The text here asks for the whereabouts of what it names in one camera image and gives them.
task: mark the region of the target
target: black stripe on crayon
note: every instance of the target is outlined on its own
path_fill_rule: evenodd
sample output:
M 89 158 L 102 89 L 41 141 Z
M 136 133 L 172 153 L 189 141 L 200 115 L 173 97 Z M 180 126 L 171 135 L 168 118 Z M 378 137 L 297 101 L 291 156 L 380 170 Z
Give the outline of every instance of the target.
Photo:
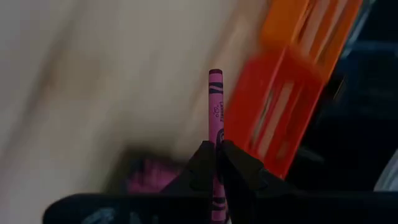
M 211 205 L 211 209 L 212 209 L 213 211 L 223 211 L 223 210 L 225 210 L 225 206 L 219 207 L 219 206 L 217 206 L 217 205 Z
M 211 83 L 209 83 L 209 86 L 215 86 L 215 87 L 218 87 L 218 88 L 223 88 L 224 87 L 223 83 L 221 83 L 221 82 L 211 82 Z
M 225 197 L 213 197 L 213 201 L 216 203 L 225 203 Z
M 221 94 L 223 94 L 224 92 L 220 91 L 220 90 L 215 90 L 215 89 L 210 88 L 209 89 L 209 94 L 212 94 L 212 93 L 221 93 Z
M 211 74 L 215 74 L 215 73 L 222 74 L 222 73 L 223 73 L 223 71 L 221 71 L 221 69 L 217 69 L 217 68 L 215 68 L 215 69 L 211 69 L 211 70 L 209 71 L 209 75 L 211 75 Z

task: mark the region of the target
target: pink crayon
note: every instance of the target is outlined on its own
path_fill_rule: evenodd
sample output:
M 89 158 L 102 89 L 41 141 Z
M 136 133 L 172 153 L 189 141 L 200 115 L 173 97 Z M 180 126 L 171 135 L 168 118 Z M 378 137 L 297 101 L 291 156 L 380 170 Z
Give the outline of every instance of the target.
M 218 150 L 224 139 L 224 101 L 223 101 L 223 71 L 209 71 L 209 140 Z M 211 221 L 223 223 L 226 219 L 226 200 L 224 186 L 215 175 L 213 179 L 213 206 Z

